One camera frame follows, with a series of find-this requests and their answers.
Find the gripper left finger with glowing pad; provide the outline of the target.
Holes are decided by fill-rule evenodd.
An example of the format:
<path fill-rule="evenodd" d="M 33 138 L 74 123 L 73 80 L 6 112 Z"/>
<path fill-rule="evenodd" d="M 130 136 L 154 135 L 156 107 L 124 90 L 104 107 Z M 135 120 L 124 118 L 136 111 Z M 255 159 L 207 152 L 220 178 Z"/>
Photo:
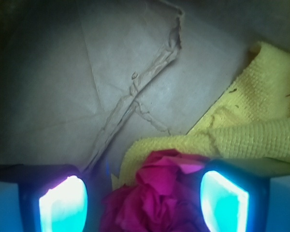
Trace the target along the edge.
<path fill-rule="evenodd" d="M 73 165 L 0 165 L 0 232 L 81 232 L 87 207 Z"/>

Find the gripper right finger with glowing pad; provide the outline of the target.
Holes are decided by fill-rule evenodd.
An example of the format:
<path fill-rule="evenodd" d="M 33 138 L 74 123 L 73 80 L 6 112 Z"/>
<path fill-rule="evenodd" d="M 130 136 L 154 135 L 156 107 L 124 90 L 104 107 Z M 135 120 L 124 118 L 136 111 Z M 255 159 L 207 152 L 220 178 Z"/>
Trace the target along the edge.
<path fill-rule="evenodd" d="M 214 159 L 204 168 L 200 203 L 211 232 L 290 232 L 290 162 Z"/>

